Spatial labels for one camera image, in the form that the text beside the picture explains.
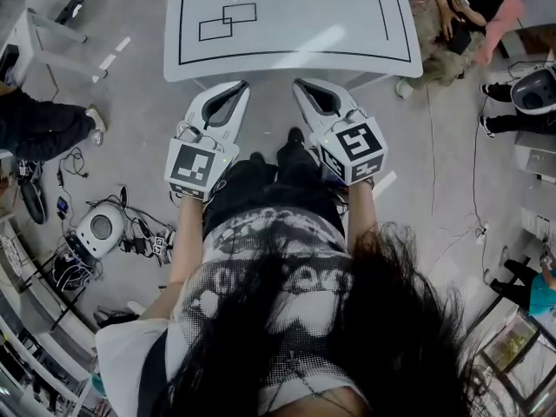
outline teal shirt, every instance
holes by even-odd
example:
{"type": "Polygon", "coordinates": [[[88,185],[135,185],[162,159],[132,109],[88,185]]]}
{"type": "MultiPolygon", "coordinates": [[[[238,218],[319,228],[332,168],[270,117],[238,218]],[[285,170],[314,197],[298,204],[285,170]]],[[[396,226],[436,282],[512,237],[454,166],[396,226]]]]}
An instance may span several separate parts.
{"type": "MultiPolygon", "coordinates": [[[[556,278],[556,269],[550,271],[556,278]]],[[[529,314],[540,315],[556,306],[556,290],[549,288],[542,274],[538,274],[533,279],[531,285],[531,303],[529,304],[529,314]]]]}

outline person in teal shirt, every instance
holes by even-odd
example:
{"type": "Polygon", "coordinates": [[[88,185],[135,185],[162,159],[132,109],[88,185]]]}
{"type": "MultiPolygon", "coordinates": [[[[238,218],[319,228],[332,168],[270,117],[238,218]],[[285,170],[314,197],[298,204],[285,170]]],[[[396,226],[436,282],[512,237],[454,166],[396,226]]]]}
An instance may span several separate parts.
{"type": "Polygon", "coordinates": [[[556,269],[555,259],[550,248],[545,244],[544,252],[540,258],[542,273],[529,268],[521,262],[507,260],[504,266],[516,275],[524,286],[500,282],[496,278],[489,284],[497,294],[524,308],[530,315],[540,315],[556,306],[556,269]],[[546,264],[545,257],[550,259],[550,266],[546,264]]]}

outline black pants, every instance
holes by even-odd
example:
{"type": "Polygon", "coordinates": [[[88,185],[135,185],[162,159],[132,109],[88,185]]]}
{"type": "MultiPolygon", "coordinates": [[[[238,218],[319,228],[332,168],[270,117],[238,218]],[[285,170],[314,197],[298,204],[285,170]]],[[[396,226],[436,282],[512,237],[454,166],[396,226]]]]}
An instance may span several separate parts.
{"type": "MultiPolygon", "coordinates": [[[[489,96],[498,102],[512,101],[512,85],[497,85],[489,89],[489,96]]],[[[530,131],[541,135],[556,135],[556,111],[545,115],[531,116],[516,109],[515,115],[489,117],[486,127],[493,133],[506,131],[530,131]]]]}
{"type": "Polygon", "coordinates": [[[28,161],[49,161],[94,128],[84,107],[38,102],[20,89],[0,97],[0,148],[28,161]]]}
{"type": "Polygon", "coordinates": [[[205,210],[203,238],[215,227],[242,212],[272,205],[308,210],[344,234],[334,198],[321,181],[320,170],[313,157],[295,142],[282,147],[277,157],[278,168],[249,159],[239,161],[230,169],[225,176],[226,186],[205,210]]]}
{"type": "Polygon", "coordinates": [[[504,298],[507,298],[509,301],[514,302],[528,311],[531,304],[531,286],[533,284],[533,279],[539,273],[525,264],[513,260],[506,261],[504,266],[511,270],[512,273],[523,282],[524,286],[516,286],[507,282],[494,280],[491,284],[491,288],[497,294],[502,295],[504,298]]]}

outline long black hair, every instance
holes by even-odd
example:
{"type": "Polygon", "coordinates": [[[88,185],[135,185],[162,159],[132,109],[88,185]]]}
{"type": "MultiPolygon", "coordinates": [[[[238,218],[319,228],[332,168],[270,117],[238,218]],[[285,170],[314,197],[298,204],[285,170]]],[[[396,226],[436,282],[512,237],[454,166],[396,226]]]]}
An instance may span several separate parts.
{"type": "MultiPolygon", "coordinates": [[[[261,254],[201,331],[153,415],[258,415],[259,390],[276,354],[268,327],[291,270],[287,243],[268,234],[261,254]]],[[[414,237],[392,225],[367,232],[347,270],[353,285],[338,304],[330,362],[365,396],[371,415],[486,414],[473,374],[457,293],[442,301],[416,268],[414,237]]]]}

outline floor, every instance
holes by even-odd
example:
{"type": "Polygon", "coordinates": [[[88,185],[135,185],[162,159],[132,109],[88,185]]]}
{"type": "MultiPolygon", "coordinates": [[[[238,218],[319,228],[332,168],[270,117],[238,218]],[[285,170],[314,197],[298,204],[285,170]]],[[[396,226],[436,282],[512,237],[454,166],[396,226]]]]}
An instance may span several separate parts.
{"type": "MultiPolygon", "coordinates": [[[[0,19],[13,21],[23,0],[0,0],[0,19]]],[[[56,85],[45,69],[34,69],[25,86],[38,99],[59,103],[94,103],[109,123],[101,148],[83,142],[89,178],[66,177],[66,189],[75,208],[74,223],[88,211],[89,200],[129,188],[129,202],[163,222],[175,223],[177,208],[163,180],[169,138],[189,103],[200,91],[191,82],[167,83],[162,76],[163,30],[166,0],[86,0],[70,26],[86,33],[84,45],[46,39],[51,48],[84,61],[100,64],[108,54],[116,60],[105,80],[92,80],[53,69],[56,85]],[[122,51],[115,47],[129,36],[122,51]]],[[[0,42],[7,35],[0,27],[0,42]]],[[[282,145],[290,126],[302,125],[291,93],[291,82],[304,73],[257,73],[249,78],[252,98],[238,145],[243,156],[260,149],[267,158],[282,145]]],[[[475,173],[476,203],[480,218],[489,225],[486,250],[477,244],[477,218],[473,207],[473,146],[477,115],[483,103],[478,87],[493,79],[485,69],[472,69],[465,80],[449,88],[431,85],[403,102],[394,94],[393,78],[358,89],[354,97],[375,116],[386,137],[390,154],[384,175],[397,180],[377,200],[382,222],[409,226],[417,240],[420,270],[442,294],[457,288],[465,302],[469,323],[493,300],[482,280],[484,267],[498,266],[505,245],[519,253],[521,200],[533,176],[519,172],[513,162],[513,135],[488,139],[479,131],[475,173]]],[[[487,112],[503,108],[488,104],[487,112]]],[[[43,189],[50,219],[37,226],[28,221],[23,205],[15,200],[23,235],[44,259],[61,234],[55,215],[58,160],[45,166],[43,189]]],[[[3,201],[11,206],[13,193],[3,201]]],[[[90,315],[96,307],[122,309],[127,301],[148,305],[165,283],[168,267],[153,260],[114,250],[103,258],[103,278],[90,284],[80,307],[90,315]]],[[[500,270],[500,278],[509,274],[500,270]]]]}

